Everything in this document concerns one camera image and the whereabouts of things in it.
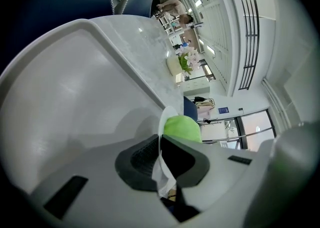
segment chair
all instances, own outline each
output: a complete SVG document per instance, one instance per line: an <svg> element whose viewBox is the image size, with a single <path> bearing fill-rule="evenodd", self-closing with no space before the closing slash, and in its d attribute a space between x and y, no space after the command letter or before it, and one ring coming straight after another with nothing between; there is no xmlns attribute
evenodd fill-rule
<svg viewBox="0 0 320 228"><path fill-rule="evenodd" d="M26 0L5 43L8 64L24 47L48 31L79 18L113 14L112 0Z"/></svg>
<svg viewBox="0 0 320 228"><path fill-rule="evenodd" d="M198 120L197 106L187 97L183 97L184 111L183 114L192 118L195 122Z"/></svg>
<svg viewBox="0 0 320 228"><path fill-rule="evenodd" d="M121 0L114 8L115 14L130 14L150 18L153 0Z"/></svg>

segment white plastic tray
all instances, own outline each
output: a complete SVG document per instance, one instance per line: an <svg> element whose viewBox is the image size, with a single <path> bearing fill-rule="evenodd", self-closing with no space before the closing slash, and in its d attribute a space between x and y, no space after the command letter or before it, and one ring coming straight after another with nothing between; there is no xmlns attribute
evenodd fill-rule
<svg viewBox="0 0 320 228"><path fill-rule="evenodd" d="M85 151L158 131L165 105L95 23L41 36L0 77L1 153L27 192Z"/></svg>

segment window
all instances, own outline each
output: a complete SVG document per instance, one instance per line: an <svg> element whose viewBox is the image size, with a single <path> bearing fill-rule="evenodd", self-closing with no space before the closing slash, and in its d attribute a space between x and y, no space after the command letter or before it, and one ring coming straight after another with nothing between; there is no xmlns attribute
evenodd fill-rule
<svg viewBox="0 0 320 228"><path fill-rule="evenodd" d="M195 2L196 7L198 7L200 4L202 4L201 0L198 0L197 2Z"/></svg>
<svg viewBox="0 0 320 228"><path fill-rule="evenodd" d="M237 137L238 130L235 119L225 119L201 127L202 140L217 140Z"/></svg>
<svg viewBox="0 0 320 228"><path fill-rule="evenodd" d="M208 50L211 51L214 55L216 54L216 52L215 52L209 45L207 45L206 47L207 47Z"/></svg>
<svg viewBox="0 0 320 228"><path fill-rule="evenodd" d="M251 134L272 128L268 114L265 111L242 116L241 119L246 134Z"/></svg>
<svg viewBox="0 0 320 228"><path fill-rule="evenodd" d="M275 138L275 131L267 111L224 120L198 122L202 141L220 144L225 148L258 151L261 143Z"/></svg>
<svg viewBox="0 0 320 228"><path fill-rule="evenodd" d="M198 78L201 78L201 77L206 77L206 79L208 81L215 80L216 78L215 78L214 74L212 73L211 69L209 68L207 62L204 59L202 59L202 60L199 61L199 63L200 63L200 66L201 66L200 69L202 69L203 72L201 72L196 77L191 77L190 78L190 76L186 76L184 78L184 80L185 81L190 81L190 80L198 79Z"/></svg>

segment gray surface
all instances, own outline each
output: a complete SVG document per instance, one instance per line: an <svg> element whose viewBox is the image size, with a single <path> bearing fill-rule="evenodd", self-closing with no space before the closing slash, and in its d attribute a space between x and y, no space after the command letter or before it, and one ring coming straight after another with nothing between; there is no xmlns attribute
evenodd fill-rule
<svg viewBox="0 0 320 228"><path fill-rule="evenodd" d="M91 147L158 131L162 102L92 22L78 21L29 46L0 79L1 160L26 192Z"/></svg>
<svg viewBox="0 0 320 228"><path fill-rule="evenodd" d="M231 155L254 159L255 152L222 148L218 144L184 144L205 154L210 161L210 168L200 183L191 188L183 188L182 192L187 204L200 211L209 209L220 197L230 190L248 170L249 166L228 160Z"/></svg>
<svg viewBox="0 0 320 228"><path fill-rule="evenodd" d="M164 103L184 113L183 92L167 67L175 50L159 21L134 15L91 19L116 46L136 73Z"/></svg>
<svg viewBox="0 0 320 228"><path fill-rule="evenodd" d="M269 226L306 185L319 156L319 123L293 128L275 140L264 141L238 181L205 212L180 227L211 227L213 221L216 227Z"/></svg>
<svg viewBox="0 0 320 228"><path fill-rule="evenodd" d="M156 192L133 190L116 172L118 153L139 142L139 139L128 140L90 149L41 183L32 193L32 199L39 205L45 204L77 174L88 178L88 182L63 218L72 227L175 227L178 221Z"/></svg>
<svg viewBox="0 0 320 228"><path fill-rule="evenodd" d="M210 92L210 86L208 86L206 88L196 89L196 90L186 90L183 94L185 96L193 96L193 95L203 94L203 93L208 93L208 92Z"/></svg>

